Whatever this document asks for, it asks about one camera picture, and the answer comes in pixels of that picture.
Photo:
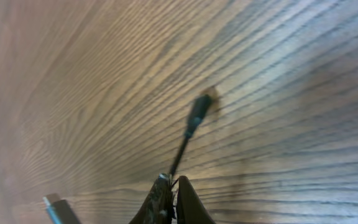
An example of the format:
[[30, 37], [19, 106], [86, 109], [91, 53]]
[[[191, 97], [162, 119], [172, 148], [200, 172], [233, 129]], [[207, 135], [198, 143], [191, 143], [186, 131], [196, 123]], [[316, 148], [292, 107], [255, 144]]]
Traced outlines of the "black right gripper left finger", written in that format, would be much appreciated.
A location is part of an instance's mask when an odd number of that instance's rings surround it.
[[161, 173], [130, 224], [171, 224], [175, 218], [172, 176]]

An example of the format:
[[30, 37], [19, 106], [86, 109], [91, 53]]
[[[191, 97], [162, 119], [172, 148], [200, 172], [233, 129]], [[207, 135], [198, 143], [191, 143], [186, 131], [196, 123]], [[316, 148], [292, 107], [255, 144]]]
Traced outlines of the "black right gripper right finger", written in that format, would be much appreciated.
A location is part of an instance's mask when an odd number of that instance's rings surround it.
[[178, 178], [177, 223], [178, 224], [215, 224], [202, 204], [188, 177]]

